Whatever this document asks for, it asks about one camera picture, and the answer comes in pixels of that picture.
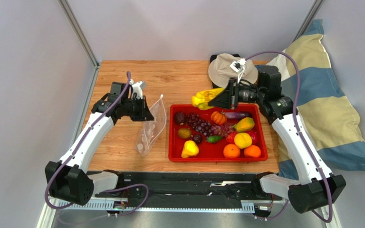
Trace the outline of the clear dotted zip top bag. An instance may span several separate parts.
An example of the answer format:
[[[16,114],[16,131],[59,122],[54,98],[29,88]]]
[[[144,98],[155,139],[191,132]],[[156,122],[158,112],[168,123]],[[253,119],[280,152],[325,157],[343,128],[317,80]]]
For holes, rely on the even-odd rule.
[[[149,153],[156,140],[166,127],[167,113],[163,102],[163,94],[160,95],[160,98],[150,107],[149,110],[153,115],[154,120],[144,122],[135,142],[135,149],[143,157]]]

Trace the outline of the yellow banana bunch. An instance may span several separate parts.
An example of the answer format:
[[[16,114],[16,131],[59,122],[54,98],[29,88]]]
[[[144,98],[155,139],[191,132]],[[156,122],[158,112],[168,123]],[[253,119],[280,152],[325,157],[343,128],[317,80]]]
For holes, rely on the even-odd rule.
[[[212,106],[208,105],[208,102],[214,99],[218,94],[220,94],[224,88],[214,88],[209,90],[204,90],[198,92],[195,96],[191,98],[191,104],[200,110],[212,109]]]

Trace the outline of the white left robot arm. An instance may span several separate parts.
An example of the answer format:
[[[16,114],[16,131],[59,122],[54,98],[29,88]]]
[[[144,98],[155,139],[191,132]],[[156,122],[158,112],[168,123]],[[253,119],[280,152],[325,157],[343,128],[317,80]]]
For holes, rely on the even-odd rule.
[[[53,197],[83,206],[92,196],[117,187],[119,172],[106,170],[88,175],[87,170],[98,146],[119,119],[127,116],[134,122],[154,120],[143,94],[145,87],[145,81],[113,82],[110,92],[93,105],[88,122],[74,144],[58,162],[50,161],[45,167],[47,203]]]

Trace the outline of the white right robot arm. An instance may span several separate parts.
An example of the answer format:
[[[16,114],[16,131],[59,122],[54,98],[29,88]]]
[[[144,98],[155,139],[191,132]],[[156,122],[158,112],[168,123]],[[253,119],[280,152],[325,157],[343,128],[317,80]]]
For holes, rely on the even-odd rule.
[[[282,94],[281,74],[275,66],[263,66],[258,71],[257,84],[242,79],[245,67],[233,63],[237,74],[229,79],[226,88],[209,105],[234,110],[239,103],[257,104],[259,111],[282,139],[294,161],[298,180],[280,177],[272,172],[254,176],[254,195],[273,194],[286,199],[298,213],[328,207],[329,222],[333,216],[333,203],[346,186],[342,175],[334,175],[323,162],[313,143],[304,133],[294,101]]]

